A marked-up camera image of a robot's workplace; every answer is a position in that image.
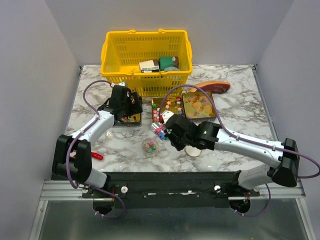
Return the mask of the yellow plastic shopping basket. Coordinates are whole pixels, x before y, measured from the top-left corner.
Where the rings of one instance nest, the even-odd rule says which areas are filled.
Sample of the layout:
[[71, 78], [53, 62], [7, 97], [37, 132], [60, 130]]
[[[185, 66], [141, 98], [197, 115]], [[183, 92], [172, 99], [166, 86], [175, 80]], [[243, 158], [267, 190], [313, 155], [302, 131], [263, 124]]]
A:
[[[177, 71], [142, 73], [139, 64], [161, 57], [177, 57]], [[110, 31], [101, 50], [100, 74], [109, 82], [126, 82], [143, 98], [182, 93], [193, 71], [192, 46], [185, 30]]]

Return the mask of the black flat box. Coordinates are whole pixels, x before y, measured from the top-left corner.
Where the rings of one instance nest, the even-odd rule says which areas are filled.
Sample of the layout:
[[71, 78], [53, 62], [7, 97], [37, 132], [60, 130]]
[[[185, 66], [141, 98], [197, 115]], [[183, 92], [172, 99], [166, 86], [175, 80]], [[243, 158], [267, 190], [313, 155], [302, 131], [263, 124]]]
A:
[[141, 73], [159, 73], [159, 69], [143, 69], [141, 70]]

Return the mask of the fake meat slice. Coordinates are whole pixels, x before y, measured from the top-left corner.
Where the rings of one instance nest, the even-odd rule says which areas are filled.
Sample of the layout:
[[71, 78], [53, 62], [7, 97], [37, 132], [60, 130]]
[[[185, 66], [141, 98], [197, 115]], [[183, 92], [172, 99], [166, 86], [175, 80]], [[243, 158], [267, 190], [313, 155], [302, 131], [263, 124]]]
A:
[[227, 81], [204, 81], [195, 84], [195, 87], [190, 88], [189, 92], [190, 93], [195, 93], [195, 92], [200, 92], [200, 89], [202, 89], [206, 93], [211, 93], [211, 94], [224, 94], [226, 93], [230, 87], [231, 84]]

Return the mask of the metal scoop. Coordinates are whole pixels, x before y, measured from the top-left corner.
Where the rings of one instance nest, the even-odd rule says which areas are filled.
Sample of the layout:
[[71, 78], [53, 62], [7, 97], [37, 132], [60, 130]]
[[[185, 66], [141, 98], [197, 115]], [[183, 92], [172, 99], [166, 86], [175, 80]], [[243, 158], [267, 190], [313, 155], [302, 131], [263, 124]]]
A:
[[167, 141], [168, 131], [164, 124], [160, 122], [153, 122], [150, 126], [151, 131], [162, 141]]

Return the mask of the grey pouch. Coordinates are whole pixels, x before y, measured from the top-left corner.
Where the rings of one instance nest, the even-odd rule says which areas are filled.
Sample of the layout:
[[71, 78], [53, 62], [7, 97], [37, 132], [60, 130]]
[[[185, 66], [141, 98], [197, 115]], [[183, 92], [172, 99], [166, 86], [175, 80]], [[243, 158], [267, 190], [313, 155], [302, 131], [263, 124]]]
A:
[[178, 71], [180, 71], [180, 69], [177, 68], [177, 67], [174, 67], [174, 66], [170, 66], [170, 67], [166, 67], [163, 71], [165, 73], [167, 73], [167, 72], [178, 72]]

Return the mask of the clear glass jar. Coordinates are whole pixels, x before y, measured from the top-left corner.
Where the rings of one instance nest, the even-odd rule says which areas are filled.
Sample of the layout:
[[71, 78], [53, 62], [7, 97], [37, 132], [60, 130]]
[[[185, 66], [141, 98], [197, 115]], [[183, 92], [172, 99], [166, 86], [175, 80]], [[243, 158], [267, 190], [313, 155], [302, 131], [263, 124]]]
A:
[[155, 138], [149, 137], [142, 141], [141, 149], [146, 157], [153, 158], [158, 155], [159, 144]]

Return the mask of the tin of lollipops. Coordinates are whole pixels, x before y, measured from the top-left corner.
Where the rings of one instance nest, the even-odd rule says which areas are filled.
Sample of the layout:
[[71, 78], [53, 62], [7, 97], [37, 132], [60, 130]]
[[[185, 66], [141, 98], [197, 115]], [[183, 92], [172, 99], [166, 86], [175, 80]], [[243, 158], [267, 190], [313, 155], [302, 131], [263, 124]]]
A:
[[114, 127], [140, 127], [142, 125], [142, 113], [129, 117], [122, 117], [114, 122]]

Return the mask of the round jar lid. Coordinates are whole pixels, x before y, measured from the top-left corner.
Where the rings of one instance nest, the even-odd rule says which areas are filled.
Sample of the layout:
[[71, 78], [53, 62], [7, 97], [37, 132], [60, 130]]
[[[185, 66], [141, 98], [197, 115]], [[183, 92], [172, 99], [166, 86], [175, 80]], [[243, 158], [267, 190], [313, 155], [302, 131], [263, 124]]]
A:
[[200, 156], [202, 151], [200, 149], [196, 148], [196, 147], [186, 146], [185, 147], [185, 152], [190, 157], [196, 158], [196, 157]]

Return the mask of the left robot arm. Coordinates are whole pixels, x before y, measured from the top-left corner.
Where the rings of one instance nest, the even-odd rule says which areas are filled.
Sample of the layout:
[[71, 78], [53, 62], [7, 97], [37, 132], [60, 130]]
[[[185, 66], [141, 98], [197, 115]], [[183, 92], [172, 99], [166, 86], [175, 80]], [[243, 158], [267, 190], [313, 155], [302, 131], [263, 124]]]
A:
[[124, 85], [115, 85], [111, 96], [95, 110], [89, 122], [72, 135], [62, 134], [57, 138], [52, 173], [72, 183], [94, 186], [93, 191], [99, 197], [107, 197], [111, 185], [107, 174], [93, 168], [92, 146], [122, 118], [142, 112], [142, 97]]

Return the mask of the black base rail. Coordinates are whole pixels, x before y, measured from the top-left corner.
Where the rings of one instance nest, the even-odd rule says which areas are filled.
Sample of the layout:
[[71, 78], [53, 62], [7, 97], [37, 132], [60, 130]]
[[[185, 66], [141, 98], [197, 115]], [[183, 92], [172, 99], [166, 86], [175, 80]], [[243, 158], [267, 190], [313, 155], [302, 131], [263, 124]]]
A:
[[232, 208], [249, 211], [250, 197], [236, 172], [108, 172], [102, 191], [90, 186], [83, 197], [93, 209], [107, 214], [113, 209]]

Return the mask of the tin of gummy candies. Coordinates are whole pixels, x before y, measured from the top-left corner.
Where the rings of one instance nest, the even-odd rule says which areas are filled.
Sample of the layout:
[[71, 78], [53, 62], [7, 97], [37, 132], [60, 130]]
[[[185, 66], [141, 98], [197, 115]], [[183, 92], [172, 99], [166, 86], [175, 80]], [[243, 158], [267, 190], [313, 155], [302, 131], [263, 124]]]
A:
[[213, 97], [207, 92], [209, 98], [203, 92], [186, 92], [182, 94], [182, 103], [185, 116], [191, 120], [213, 119], [216, 111], [210, 100]]

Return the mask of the red chili pepper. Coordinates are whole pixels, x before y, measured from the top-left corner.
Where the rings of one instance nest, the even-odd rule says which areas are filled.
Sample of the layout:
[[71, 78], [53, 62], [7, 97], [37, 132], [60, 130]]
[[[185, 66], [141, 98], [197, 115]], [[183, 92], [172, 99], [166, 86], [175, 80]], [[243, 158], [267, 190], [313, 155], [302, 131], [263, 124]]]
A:
[[98, 161], [102, 161], [104, 159], [104, 157], [101, 154], [96, 152], [91, 152], [90, 155], [92, 159], [96, 159]]

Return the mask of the green brown package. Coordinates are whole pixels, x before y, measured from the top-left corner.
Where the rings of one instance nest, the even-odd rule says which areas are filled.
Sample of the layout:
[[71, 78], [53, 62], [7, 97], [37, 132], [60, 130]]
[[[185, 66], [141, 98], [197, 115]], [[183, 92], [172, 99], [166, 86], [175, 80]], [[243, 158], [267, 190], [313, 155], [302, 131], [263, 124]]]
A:
[[161, 56], [158, 59], [160, 71], [164, 71], [167, 68], [179, 68], [178, 56]]

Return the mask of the tin of star candies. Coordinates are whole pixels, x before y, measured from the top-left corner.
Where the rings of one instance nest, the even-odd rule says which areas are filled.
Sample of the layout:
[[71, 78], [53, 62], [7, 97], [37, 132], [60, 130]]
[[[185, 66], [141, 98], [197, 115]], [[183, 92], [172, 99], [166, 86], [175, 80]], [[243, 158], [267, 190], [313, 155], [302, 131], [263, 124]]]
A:
[[151, 117], [152, 122], [159, 121], [159, 113], [164, 111], [171, 111], [174, 114], [185, 116], [184, 107], [182, 104], [182, 97], [167, 97], [167, 98], [152, 98], [151, 99]]

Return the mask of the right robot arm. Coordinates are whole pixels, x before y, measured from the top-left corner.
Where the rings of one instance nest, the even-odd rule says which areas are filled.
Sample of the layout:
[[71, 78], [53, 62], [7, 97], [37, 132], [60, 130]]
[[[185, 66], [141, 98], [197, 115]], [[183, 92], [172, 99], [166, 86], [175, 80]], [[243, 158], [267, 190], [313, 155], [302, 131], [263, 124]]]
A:
[[162, 114], [167, 137], [178, 151], [186, 146], [199, 150], [217, 150], [236, 153], [262, 164], [249, 170], [241, 170], [237, 179], [230, 183], [230, 191], [241, 196], [257, 186], [276, 183], [283, 187], [297, 186], [300, 158], [293, 139], [267, 141], [239, 134], [222, 125], [203, 121], [196, 125], [186, 117], [172, 112]]

